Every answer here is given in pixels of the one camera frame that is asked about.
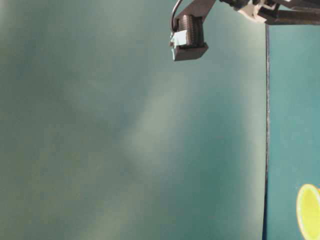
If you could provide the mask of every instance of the yellow circle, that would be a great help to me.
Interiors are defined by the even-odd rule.
[[[296,217],[305,240],[320,240],[320,190],[303,185],[296,198]]]

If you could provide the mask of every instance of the dark metal bar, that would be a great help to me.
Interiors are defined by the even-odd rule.
[[[267,19],[268,25],[320,25],[320,12],[261,9],[258,15]]]

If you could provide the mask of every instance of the teal wall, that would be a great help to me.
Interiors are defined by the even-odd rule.
[[[1,239],[260,239],[265,27],[173,63],[173,5],[0,0]]]
[[[320,187],[320,28],[270,27],[267,239],[301,240],[296,198]]]

